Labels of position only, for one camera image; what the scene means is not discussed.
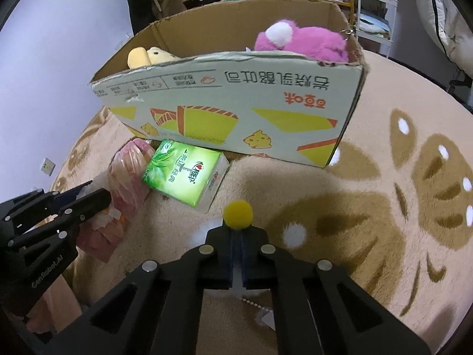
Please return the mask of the person's left hand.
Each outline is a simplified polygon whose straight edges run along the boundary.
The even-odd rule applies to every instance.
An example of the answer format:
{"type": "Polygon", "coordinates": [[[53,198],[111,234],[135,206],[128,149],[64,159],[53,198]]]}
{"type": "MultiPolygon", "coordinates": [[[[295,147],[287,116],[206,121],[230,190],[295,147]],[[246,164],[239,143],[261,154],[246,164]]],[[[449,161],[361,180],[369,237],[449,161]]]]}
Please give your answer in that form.
{"type": "Polygon", "coordinates": [[[79,302],[63,276],[41,296],[27,314],[26,329],[31,333],[60,333],[82,315],[79,302]]]}

